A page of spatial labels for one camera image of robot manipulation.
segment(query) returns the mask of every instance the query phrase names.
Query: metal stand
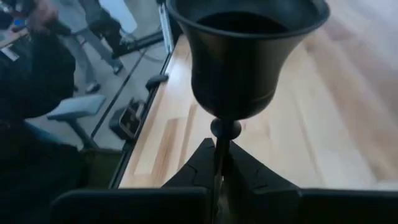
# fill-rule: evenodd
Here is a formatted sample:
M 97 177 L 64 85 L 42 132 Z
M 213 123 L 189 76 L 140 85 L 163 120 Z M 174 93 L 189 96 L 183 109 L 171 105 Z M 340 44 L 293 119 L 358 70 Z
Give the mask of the metal stand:
M 132 46 L 129 47 L 129 50 L 123 52 L 123 54 L 113 54 L 112 58 L 118 58 L 131 52 L 144 49 L 161 41 L 164 41 L 166 53 L 170 54 L 173 52 L 174 42 L 170 28 L 169 15 L 165 8 L 165 0 L 156 0 L 156 3 L 158 4 L 160 26 L 162 30 L 156 31 L 153 34 L 135 40 Z

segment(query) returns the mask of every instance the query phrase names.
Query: person's hand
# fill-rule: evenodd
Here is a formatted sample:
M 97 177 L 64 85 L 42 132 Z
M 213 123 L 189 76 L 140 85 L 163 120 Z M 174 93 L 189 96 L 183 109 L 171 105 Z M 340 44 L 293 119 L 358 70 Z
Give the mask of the person's hand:
M 35 9 L 28 18 L 29 27 L 35 31 L 46 32 L 45 24 L 56 20 L 58 11 L 49 0 L 33 0 Z

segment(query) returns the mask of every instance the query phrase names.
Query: bell mouth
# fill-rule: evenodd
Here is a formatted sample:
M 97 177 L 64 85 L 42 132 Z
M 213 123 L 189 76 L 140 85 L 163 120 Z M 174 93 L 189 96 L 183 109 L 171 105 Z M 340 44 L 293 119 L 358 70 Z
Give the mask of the bell mouth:
M 325 0 L 167 0 L 167 9 L 185 26 L 243 39 L 304 35 L 330 16 Z

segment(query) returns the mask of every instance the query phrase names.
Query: gray pants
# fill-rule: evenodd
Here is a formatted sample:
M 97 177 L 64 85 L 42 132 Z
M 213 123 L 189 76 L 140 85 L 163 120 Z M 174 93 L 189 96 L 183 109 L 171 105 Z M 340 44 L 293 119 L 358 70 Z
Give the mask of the gray pants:
M 112 59 L 111 52 L 101 43 L 101 40 L 97 36 L 95 36 L 92 31 L 89 29 L 85 29 L 79 32 L 80 36 L 82 36 L 98 53 L 99 55 L 112 67 L 119 67 L 122 65 L 119 59 Z M 69 49 L 72 55 L 75 57 L 77 64 L 85 74 L 86 83 L 96 82 L 96 78 L 94 75 L 93 66 L 80 45 L 80 42 L 76 35 L 71 35 L 68 37 L 62 38 L 65 46 Z

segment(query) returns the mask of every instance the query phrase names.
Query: light wood surface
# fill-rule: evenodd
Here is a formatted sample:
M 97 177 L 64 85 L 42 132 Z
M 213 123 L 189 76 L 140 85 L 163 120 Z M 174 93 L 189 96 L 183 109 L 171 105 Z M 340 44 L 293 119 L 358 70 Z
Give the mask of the light wood surface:
M 28 34 L 27 29 L 22 29 L 19 32 L 11 33 L 10 35 L 7 35 L 6 39 L 0 41 L 0 49 L 3 47 L 7 47 L 7 45 L 9 45 L 9 44 L 14 43 L 16 40 L 25 36 L 26 34 Z
M 235 142 L 301 187 L 398 190 L 398 1 L 329 0 L 330 20 L 286 61 L 274 100 Z M 160 187 L 213 119 L 181 36 L 121 181 Z

